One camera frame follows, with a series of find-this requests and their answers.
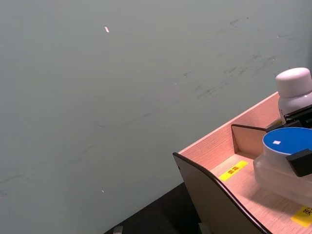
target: wall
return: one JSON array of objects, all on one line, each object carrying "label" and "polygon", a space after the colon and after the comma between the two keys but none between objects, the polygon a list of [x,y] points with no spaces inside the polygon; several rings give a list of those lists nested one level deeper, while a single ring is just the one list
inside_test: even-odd
[{"label": "wall", "polygon": [[310,67],[311,10],[2,0],[3,233],[100,234],[181,183],[173,151],[273,93],[278,72]]}]

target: plastic container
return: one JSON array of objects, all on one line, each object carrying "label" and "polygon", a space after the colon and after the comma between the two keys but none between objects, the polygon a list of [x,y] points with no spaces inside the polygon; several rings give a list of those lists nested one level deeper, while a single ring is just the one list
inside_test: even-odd
[{"label": "plastic container", "polygon": [[278,108],[282,122],[284,115],[312,104],[312,78],[308,68],[298,67],[276,76],[280,96]]},{"label": "plastic container", "polygon": [[257,183],[276,194],[312,207],[312,174],[297,177],[287,155],[312,149],[312,129],[281,128],[263,137],[263,154],[253,161]]}]

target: curved wooden panel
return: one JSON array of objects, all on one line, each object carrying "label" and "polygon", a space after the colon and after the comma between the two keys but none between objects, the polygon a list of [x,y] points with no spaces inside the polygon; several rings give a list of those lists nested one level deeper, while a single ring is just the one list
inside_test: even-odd
[{"label": "curved wooden panel", "polygon": [[199,217],[214,234],[271,234],[206,168],[174,153]]}]

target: yellow label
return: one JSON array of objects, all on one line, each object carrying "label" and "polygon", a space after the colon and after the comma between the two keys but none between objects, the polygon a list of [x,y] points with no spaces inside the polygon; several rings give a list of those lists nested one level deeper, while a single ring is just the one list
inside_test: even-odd
[{"label": "yellow label", "polygon": [[312,208],[305,206],[301,207],[300,210],[291,217],[291,220],[305,228],[309,227],[312,223]]},{"label": "yellow label", "polygon": [[246,162],[246,161],[240,161],[235,166],[231,167],[225,173],[220,175],[219,179],[221,179],[222,181],[225,181],[225,180],[231,178],[233,175],[235,175],[237,172],[239,172],[247,164],[248,164],[248,162]]}]

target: wooden tray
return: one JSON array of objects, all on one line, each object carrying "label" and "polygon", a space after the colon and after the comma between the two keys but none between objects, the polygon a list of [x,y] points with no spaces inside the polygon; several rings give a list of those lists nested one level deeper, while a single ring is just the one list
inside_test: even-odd
[{"label": "wooden tray", "polygon": [[[199,217],[214,234],[312,234],[312,228],[291,220],[301,205],[260,188],[254,179],[253,160],[262,153],[266,127],[279,119],[278,98],[269,96],[174,153]],[[242,160],[248,164],[238,173],[218,179]]]}]

